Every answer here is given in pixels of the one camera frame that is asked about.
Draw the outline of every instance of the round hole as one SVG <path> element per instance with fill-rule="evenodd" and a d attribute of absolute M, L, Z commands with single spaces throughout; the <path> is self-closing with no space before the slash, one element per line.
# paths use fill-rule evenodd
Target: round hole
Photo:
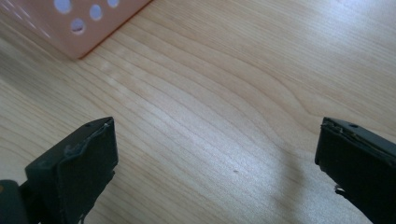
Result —
<path fill-rule="evenodd" d="M 61 13 L 67 13 L 72 9 L 70 0 L 54 0 L 53 5 Z"/>
<path fill-rule="evenodd" d="M 107 0 L 107 3 L 110 7 L 117 7 L 120 3 L 120 0 Z"/>
<path fill-rule="evenodd" d="M 90 16 L 94 21 L 99 21 L 102 18 L 102 8 L 98 5 L 91 6 Z"/>
<path fill-rule="evenodd" d="M 70 29 L 75 35 L 82 35 L 85 31 L 85 22 L 80 18 L 74 19 L 70 24 Z"/>

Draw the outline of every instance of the pink basket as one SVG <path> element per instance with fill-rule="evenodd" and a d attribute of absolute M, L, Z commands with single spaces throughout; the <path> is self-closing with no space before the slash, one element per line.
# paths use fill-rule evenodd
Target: pink basket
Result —
<path fill-rule="evenodd" d="M 71 58 L 81 58 L 150 0 L 0 0 L 0 8 Z"/>

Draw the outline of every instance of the wood grain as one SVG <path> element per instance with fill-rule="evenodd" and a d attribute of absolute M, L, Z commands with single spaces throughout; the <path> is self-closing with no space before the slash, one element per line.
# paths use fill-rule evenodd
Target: wood grain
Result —
<path fill-rule="evenodd" d="M 0 14 L 0 179 L 113 116 L 87 223 L 369 223 L 314 164 L 324 116 L 396 142 L 391 0 L 155 0 L 82 60 Z"/>

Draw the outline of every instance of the white circular hole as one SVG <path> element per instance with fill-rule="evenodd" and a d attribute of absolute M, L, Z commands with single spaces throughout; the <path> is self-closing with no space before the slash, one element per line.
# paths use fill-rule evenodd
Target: white circular hole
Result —
<path fill-rule="evenodd" d="M 98 5 L 91 6 L 90 16 L 94 21 L 99 21 L 102 18 L 102 8 Z"/>
<path fill-rule="evenodd" d="M 110 7 L 117 7 L 120 3 L 120 0 L 107 0 L 107 3 Z"/>
<path fill-rule="evenodd" d="M 85 31 L 85 22 L 80 18 L 76 18 L 70 23 L 70 29 L 73 34 L 82 35 Z"/>
<path fill-rule="evenodd" d="M 70 0 L 54 0 L 53 5 L 61 13 L 67 13 L 72 9 Z"/>

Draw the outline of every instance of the black object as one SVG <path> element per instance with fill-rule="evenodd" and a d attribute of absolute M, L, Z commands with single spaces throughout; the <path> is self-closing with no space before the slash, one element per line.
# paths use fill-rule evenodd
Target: black object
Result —
<path fill-rule="evenodd" d="M 93 208 L 114 175 L 118 152 L 114 119 L 81 126 L 30 163 L 18 187 L 0 181 L 0 224 L 76 224 Z"/>
<path fill-rule="evenodd" d="M 315 164 L 374 223 L 396 223 L 396 145 L 340 119 L 324 118 Z"/>

